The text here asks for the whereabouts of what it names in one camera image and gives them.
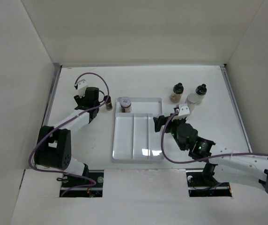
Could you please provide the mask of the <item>black cap red label bottle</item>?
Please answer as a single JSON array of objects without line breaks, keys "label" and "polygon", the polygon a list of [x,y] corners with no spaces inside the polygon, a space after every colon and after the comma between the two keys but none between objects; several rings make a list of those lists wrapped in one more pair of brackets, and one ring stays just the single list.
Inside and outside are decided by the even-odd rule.
[{"label": "black cap red label bottle", "polygon": [[113,109],[113,106],[111,97],[109,95],[104,96],[104,102],[106,110],[111,111]]}]

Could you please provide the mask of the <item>grey lid sauce jar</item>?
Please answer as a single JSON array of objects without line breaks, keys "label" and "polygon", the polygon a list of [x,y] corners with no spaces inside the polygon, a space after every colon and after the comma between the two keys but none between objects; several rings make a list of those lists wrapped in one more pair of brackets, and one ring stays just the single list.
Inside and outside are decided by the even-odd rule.
[{"label": "grey lid sauce jar", "polygon": [[121,111],[123,113],[130,113],[131,112],[131,99],[129,97],[122,97],[120,99],[120,106],[121,106]]}]

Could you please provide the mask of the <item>white cap blue label jar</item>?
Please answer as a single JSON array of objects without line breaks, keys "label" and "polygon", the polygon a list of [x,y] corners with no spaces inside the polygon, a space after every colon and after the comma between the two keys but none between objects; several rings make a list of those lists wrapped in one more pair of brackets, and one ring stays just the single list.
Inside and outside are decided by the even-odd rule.
[{"label": "white cap blue label jar", "polygon": [[187,104],[190,113],[192,113],[192,111],[194,110],[198,100],[199,100],[198,95],[195,93],[191,93],[187,96],[185,103]]}]

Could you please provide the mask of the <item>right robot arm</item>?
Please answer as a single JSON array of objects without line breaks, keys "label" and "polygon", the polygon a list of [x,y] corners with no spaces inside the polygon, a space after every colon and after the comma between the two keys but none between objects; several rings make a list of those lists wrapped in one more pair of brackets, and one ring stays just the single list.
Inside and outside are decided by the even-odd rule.
[{"label": "right robot arm", "polygon": [[262,189],[268,194],[268,153],[238,152],[223,147],[214,141],[202,138],[186,119],[176,119],[177,113],[153,119],[155,132],[162,132],[161,151],[173,164],[164,150],[164,135],[170,133],[181,151],[187,151],[190,160],[180,164],[204,162],[201,180],[206,185],[238,183]]}]

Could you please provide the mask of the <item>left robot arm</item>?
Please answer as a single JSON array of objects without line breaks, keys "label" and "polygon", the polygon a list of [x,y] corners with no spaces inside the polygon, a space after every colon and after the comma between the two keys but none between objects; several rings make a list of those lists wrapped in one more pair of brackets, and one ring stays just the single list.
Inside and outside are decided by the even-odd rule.
[{"label": "left robot arm", "polygon": [[68,117],[57,125],[40,128],[38,142],[44,141],[34,153],[34,163],[74,174],[74,183],[84,187],[89,182],[89,168],[72,157],[72,137],[97,116],[99,88],[87,87],[82,96],[76,95],[74,99],[77,107]]}]

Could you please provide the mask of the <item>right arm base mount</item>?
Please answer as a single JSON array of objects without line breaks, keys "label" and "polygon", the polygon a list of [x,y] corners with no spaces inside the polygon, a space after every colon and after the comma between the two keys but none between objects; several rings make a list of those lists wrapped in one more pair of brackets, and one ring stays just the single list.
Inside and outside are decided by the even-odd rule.
[{"label": "right arm base mount", "polygon": [[206,164],[203,169],[186,170],[190,197],[232,197],[229,183],[220,183],[214,175],[215,165]]}]

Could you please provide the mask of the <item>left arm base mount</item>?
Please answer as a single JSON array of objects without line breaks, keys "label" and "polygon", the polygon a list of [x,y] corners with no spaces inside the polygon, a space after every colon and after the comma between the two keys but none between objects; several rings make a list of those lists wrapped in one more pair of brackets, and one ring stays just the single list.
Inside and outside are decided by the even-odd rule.
[{"label": "left arm base mount", "polygon": [[97,198],[103,196],[104,170],[90,170],[90,179],[96,182],[80,179],[68,175],[58,177],[56,180],[61,182],[59,197],[64,198]]}]

